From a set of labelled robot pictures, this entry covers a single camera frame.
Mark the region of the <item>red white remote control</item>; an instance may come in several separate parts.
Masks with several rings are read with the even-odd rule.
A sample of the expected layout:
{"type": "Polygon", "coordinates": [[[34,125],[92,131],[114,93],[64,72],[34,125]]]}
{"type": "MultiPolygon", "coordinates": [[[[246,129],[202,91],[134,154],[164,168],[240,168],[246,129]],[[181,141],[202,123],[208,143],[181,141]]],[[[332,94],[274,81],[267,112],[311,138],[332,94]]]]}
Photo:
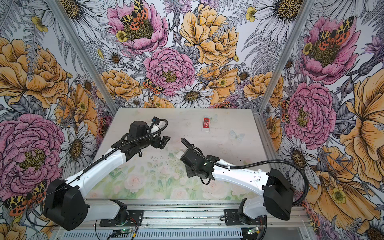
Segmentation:
{"type": "Polygon", "coordinates": [[[210,131],[210,118],[204,118],[202,124],[202,131],[209,132],[210,131]]]}

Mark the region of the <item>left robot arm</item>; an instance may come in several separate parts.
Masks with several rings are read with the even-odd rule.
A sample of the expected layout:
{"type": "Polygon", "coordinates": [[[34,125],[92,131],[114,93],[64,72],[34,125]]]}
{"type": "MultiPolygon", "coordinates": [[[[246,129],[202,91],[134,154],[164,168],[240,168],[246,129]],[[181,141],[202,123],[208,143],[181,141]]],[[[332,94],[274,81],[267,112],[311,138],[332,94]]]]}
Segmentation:
{"type": "Polygon", "coordinates": [[[86,196],[117,167],[135,155],[142,156],[143,149],[149,146],[164,149],[171,139],[161,135],[167,126],[167,120],[157,117],[152,119],[151,125],[134,121],[129,132],[99,159],[65,180],[57,179],[49,184],[43,216],[67,231],[89,221],[109,220],[117,226],[123,226],[129,218],[126,204],[118,200],[88,203],[86,196]]]}

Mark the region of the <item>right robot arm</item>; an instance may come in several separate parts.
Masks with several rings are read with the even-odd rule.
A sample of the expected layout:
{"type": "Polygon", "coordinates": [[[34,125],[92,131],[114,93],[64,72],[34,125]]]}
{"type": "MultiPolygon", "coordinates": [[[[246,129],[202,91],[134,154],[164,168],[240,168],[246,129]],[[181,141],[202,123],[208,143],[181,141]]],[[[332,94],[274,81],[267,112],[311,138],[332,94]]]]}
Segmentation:
{"type": "Polygon", "coordinates": [[[185,164],[189,178],[223,181],[256,194],[254,198],[244,198],[238,210],[229,214],[229,220],[255,225],[261,222],[257,221],[258,217],[268,214],[283,221],[291,218],[294,189],[279,170],[236,170],[235,165],[218,157],[201,157],[192,150],[180,151],[177,158],[185,164]]]}

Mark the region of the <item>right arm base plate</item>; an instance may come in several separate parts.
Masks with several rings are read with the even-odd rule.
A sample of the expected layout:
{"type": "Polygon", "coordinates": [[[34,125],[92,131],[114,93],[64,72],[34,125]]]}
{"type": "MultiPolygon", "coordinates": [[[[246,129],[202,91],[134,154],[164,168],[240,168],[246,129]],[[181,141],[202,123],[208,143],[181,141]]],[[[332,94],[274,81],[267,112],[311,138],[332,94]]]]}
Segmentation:
{"type": "Polygon", "coordinates": [[[227,226],[261,226],[265,224],[263,217],[251,219],[237,209],[225,209],[220,220],[224,221],[227,226]]]}

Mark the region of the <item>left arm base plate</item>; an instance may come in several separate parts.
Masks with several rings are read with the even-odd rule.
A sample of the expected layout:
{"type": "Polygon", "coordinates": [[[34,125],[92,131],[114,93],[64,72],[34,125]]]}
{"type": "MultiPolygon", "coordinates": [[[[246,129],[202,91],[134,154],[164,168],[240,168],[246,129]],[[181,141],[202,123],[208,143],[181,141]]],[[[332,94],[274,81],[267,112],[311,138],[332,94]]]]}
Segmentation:
{"type": "Polygon", "coordinates": [[[100,227],[140,227],[144,219],[143,210],[127,210],[112,220],[100,220],[100,227]]]}

